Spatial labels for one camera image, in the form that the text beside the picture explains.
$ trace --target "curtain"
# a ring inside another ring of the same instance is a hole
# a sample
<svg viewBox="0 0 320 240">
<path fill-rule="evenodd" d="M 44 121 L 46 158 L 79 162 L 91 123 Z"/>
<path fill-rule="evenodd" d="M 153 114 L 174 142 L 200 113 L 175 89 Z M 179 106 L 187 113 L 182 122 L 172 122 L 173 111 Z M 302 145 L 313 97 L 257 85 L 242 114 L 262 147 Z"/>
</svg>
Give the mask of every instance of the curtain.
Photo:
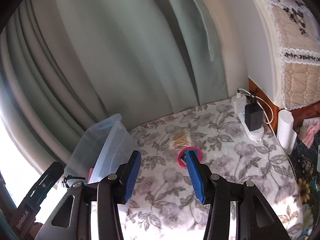
<svg viewBox="0 0 320 240">
<path fill-rule="evenodd" d="M 23 0 L 0 36 L 1 115 L 42 173 L 120 113 L 141 123 L 228 97 L 202 0 Z"/>
</svg>

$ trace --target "floral bedsheet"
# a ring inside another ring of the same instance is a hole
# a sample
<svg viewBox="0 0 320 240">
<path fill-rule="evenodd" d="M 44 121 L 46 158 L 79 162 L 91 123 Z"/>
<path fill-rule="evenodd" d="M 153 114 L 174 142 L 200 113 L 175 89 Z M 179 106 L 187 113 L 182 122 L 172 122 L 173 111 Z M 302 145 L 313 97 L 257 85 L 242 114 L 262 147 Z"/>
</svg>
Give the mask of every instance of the floral bedsheet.
<svg viewBox="0 0 320 240">
<path fill-rule="evenodd" d="M 202 163 L 228 181 L 253 180 L 291 239 L 302 232 L 301 199 L 291 166 L 270 129 L 260 143 L 247 137 L 229 99 L 194 107 L 129 131 L 141 150 L 141 169 L 126 212 L 119 212 L 124 239 L 203 239 L 209 205 L 195 198 L 188 171 L 177 163 L 170 134 L 189 128 Z M 231 203 L 229 239 L 236 236 Z"/>
</svg>

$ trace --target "paper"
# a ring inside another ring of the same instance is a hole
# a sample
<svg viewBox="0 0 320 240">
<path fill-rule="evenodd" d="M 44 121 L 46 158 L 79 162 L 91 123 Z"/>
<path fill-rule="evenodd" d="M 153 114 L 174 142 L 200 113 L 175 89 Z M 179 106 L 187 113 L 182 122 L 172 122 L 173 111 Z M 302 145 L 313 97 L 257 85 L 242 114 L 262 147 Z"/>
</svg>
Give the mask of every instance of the paper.
<svg viewBox="0 0 320 240">
<path fill-rule="evenodd" d="M 315 125 L 316 122 L 318 122 L 319 120 L 320 120 L 320 117 L 304 119 L 303 123 L 302 123 L 302 126 Z"/>
</svg>

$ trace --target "pink cloth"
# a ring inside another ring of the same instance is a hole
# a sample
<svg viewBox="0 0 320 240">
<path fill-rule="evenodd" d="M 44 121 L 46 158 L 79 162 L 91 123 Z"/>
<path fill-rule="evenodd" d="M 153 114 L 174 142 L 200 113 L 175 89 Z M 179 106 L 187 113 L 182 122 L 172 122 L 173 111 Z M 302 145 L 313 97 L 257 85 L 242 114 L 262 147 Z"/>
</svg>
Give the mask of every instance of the pink cloth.
<svg viewBox="0 0 320 240">
<path fill-rule="evenodd" d="M 308 126 L 306 137 L 302 140 L 302 142 L 310 148 L 313 144 L 313 139 L 315 134 L 320 130 L 320 121 L 316 122 L 315 125 Z"/>
</svg>

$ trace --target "white cable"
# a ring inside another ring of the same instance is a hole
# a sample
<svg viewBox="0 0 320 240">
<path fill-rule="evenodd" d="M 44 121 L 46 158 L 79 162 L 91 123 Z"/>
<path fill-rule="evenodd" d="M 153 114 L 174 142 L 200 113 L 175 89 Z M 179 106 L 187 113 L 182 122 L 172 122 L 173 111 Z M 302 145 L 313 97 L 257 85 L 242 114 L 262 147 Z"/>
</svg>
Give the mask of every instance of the white cable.
<svg viewBox="0 0 320 240">
<path fill-rule="evenodd" d="M 239 88 L 239 90 L 242 90 L 242 91 L 244 91 L 244 92 L 248 93 L 249 95 L 251 95 L 251 93 L 250 93 L 250 92 L 248 92 L 247 90 L 245 90 L 245 89 L 243 89 L 243 88 Z M 271 117 L 271 121 L 270 121 L 270 122 L 268 122 L 267 124 L 271 124 L 271 123 L 272 123 L 272 121 L 273 121 L 273 117 L 274 117 L 271 106 L 270 106 L 266 101 L 264 101 L 262 98 L 260 98 L 260 97 L 256 97 L 256 98 L 260 99 L 262 102 L 264 102 L 264 103 L 265 103 L 265 104 L 270 108 L 270 111 L 271 111 L 272 117 Z"/>
<path fill-rule="evenodd" d="M 249 95 L 251 95 L 251 93 L 248 92 L 248 91 L 245 90 L 245 89 L 239 88 L 239 90 L 242 90 L 242 91 L 248 93 Z M 257 103 L 258 103 L 258 105 L 263 109 L 263 113 L 264 113 L 264 115 L 266 116 L 266 119 L 267 119 L 267 121 L 268 121 L 268 122 L 266 122 L 266 123 L 269 124 L 269 126 L 270 126 L 270 128 L 271 128 L 271 131 L 272 131 L 272 133 L 273 133 L 273 136 L 276 138 L 278 144 L 279 144 L 280 147 L 282 148 L 282 146 L 281 146 L 281 144 L 280 144 L 280 142 L 279 142 L 279 140 L 278 140 L 278 138 L 277 138 L 277 136 L 276 136 L 276 133 L 275 133 L 275 131 L 273 130 L 273 128 L 272 128 L 272 126 L 271 126 L 271 122 L 272 122 L 272 121 L 269 121 L 269 118 L 268 118 L 268 116 L 267 116 L 267 114 L 266 114 L 266 111 L 264 110 L 264 108 L 262 107 L 262 105 L 261 105 L 258 101 L 257 101 Z M 271 108 L 270 106 L 269 106 L 269 108 L 270 108 L 270 110 L 271 110 L 272 120 L 273 120 L 273 111 L 272 111 L 272 108 Z M 289 156 L 288 156 L 286 153 L 284 153 L 284 154 L 287 156 L 287 159 L 288 159 L 289 164 L 290 164 L 290 166 L 291 166 L 291 170 L 292 170 L 292 172 L 293 172 L 293 174 L 294 174 L 294 178 L 297 180 L 297 175 L 296 175 L 296 172 L 295 172 L 295 170 L 294 170 L 294 168 L 293 168 L 293 164 L 292 164 Z"/>
</svg>

